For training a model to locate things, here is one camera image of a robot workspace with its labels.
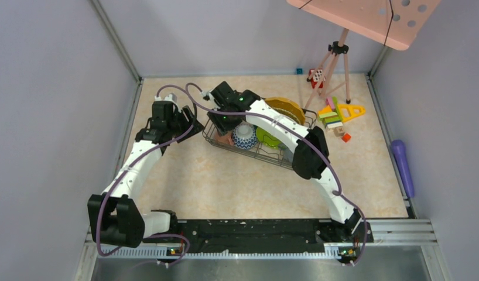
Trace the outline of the red patterned bowl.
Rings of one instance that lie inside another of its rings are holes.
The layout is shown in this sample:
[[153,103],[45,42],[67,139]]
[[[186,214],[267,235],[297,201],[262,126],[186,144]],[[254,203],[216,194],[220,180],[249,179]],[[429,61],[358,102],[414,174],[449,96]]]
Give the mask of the red patterned bowl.
[[232,132],[234,146],[240,149],[252,149],[258,143],[255,127],[251,124],[239,124]]

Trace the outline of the dark wire dish rack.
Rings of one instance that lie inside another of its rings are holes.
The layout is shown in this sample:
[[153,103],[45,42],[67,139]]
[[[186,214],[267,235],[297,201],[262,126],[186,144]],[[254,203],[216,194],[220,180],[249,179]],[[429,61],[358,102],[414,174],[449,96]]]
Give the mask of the dark wire dish rack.
[[283,148],[286,146],[282,143],[278,148],[270,148],[260,141],[252,149],[245,150],[235,146],[229,146],[222,143],[218,143],[214,140],[214,135],[218,132],[214,124],[208,120],[205,129],[203,131],[204,139],[211,145],[222,148],[240,155],[245,155],[263,162],[267,162],[276,166],[284,167],[286,169],[292,169],[292,163],[283,160]]

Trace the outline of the green plate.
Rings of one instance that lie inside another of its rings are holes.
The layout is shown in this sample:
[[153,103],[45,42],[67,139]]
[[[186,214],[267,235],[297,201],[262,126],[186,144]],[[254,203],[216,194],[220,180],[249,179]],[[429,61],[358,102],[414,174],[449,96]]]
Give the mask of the green plate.
[[256,137],[257,139],[263,143],[264,145],[270,147],[270,148],[278,148],[282,142],[277,139],[276,137],[272,136],[271,134],[269,134],[266,130],[260,128],[260,127],[257,127],[256,128]]

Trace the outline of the yellow polka dot plate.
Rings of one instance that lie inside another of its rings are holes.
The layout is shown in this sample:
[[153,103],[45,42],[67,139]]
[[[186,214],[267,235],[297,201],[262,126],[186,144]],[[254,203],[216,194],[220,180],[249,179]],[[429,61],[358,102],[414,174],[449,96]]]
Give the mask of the yellow polka dot plate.
[[284,114],[294,120],[297,124],[305,123],[305,113],[302,108],[294,101],[283,97],[266,98],[264,101],[274,110]]

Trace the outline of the grey white cup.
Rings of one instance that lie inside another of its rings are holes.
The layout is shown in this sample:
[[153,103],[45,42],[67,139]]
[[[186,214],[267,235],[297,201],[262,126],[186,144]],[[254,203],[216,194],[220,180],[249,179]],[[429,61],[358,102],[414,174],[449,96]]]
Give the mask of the grey white cup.
[[292,163],[294,153],[288,148],[283,148],[282,150],[283,150],[283,160],[286,162]]

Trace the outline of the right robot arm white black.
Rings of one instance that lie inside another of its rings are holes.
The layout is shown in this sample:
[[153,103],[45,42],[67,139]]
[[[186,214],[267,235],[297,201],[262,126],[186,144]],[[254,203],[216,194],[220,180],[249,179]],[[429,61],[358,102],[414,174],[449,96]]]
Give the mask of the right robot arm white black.
[[223,81],[201,96],[214,104],[208,117],[220,132],[233,130],[241,122],[263,129],[293,154],[292,170],[301,178],[310,180],[319,189],[335,224],[335,235],[350,241],[358,234],[362,215],[344,196],[340,179],[329,161],[329,149],[324,130],[300,125],[272,106],[256,93],[238,92]]

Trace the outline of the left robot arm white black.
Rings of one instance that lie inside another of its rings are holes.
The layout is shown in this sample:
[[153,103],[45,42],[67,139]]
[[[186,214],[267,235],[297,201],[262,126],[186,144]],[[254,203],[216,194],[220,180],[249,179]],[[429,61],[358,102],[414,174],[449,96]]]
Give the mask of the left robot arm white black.
[[142,214],[135,203],[155,164],[173,142],[198,134],[204,126],[197,120],[197,107],[178,107],[171,100],[157,100],[152,115],[135,135],[132,149],[112,183],[87,202],[91,234],[98,245],[136,248],[157,234],[165,242],[174,241],[179,226],[171,211]]

